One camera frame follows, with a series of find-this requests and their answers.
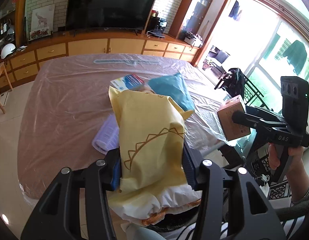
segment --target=striped cuff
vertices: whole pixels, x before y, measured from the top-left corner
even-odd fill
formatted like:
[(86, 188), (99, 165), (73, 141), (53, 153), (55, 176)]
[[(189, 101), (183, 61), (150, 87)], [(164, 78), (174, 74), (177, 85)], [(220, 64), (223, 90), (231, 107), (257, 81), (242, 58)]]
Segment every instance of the striped cuff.
[(308, 195), (309, 195), (309, 189), (308, 189), (308, 191), (306, 192), (306, 194), (303, 196), (303, 198), (302, 198), (301, 200), (296, 201), (296, 202), (292, 202), (292, 204), (293, 204), (293, 205), (299, 204), (299, 203), (302, 202), (302, 201), (304, 200), (304, 198), (305, 198), (306, 196), (308, 196)]

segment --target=human arm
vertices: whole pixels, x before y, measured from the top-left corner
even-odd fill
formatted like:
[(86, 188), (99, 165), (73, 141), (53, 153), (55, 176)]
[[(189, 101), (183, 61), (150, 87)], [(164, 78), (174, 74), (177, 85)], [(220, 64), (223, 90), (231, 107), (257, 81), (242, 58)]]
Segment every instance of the human arm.
[[(292, 201), (300, 201), (309, 191), (309, 176), (306, 173), (302, 162), (304, 148), (299, 146), (297, 148), (290, 147), (288, 149), (289, 156), (293, 156), (286, 177), (291, 188)], [(277, 156), (277, 151), (274, 144), (269, 145), (269, 166), (275, 170), (280, 166), (280, 160)]]

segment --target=yellow fabric bag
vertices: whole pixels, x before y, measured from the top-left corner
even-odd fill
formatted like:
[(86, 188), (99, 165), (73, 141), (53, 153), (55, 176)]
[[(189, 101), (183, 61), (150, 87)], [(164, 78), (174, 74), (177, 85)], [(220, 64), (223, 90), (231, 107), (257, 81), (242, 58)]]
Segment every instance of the yellow fabric bag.
[(193, 111), (184, 112), (171, 97), (152, 93), (110, 87), (109, 97), (120, 128), (122, 169), (120, 193), (108, 195), (109, 206), (135, 223), (133, 218), (147, 219), (167, 206), (182, 212), (180, 206), (201, 194), (193, 193), (181, 168), (184, 120)]

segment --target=coffee machine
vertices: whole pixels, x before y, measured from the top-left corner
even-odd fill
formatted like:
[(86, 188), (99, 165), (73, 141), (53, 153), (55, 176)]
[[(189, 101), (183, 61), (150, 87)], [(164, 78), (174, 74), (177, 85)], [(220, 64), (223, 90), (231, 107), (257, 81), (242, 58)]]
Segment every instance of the coffee machine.
[(164, 38), (163, 32), (167, 26), (167, 21), (165, 19), (150, 16), (149, 23), (147, 26), (147, 35), (153, 35), (157, 38)]

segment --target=brown zigzag drawing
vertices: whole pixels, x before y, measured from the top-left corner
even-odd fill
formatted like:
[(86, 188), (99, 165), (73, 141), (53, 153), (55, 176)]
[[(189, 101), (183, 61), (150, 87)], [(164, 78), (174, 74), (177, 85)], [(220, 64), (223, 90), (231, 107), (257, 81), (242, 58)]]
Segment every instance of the brown zigzag drawing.
[(178, 136), (180, 136), (182, 139), (183, 139), (183, 134), (184, 133), (178, 133), (177, 129), (176, 128), (170, 128), (170, 129), (167, 129), (167, 128), (163, 128), (160, 133), (158, 134), (152, 134), (150, 133), (148, 136), (147, 136), (147, 139), (144, 141), (144, 142), (139, 142), (139, 143), (136, 143), (136, 146), (135, 146), (135, 150), (128, 150), (128, 156), (129, 156), (129, 159), (124, 161), (124, 165), (125, 167), (131, 171), (131, 165), (132, 165), (132, 162), (133, 162), (133, 159), (134, 157), (137, 155), (137, 153), (150, 141), (158, 138), (159, 136), (162, 136), (162, 135), (165, 135), (167, 133), (174, 133)]

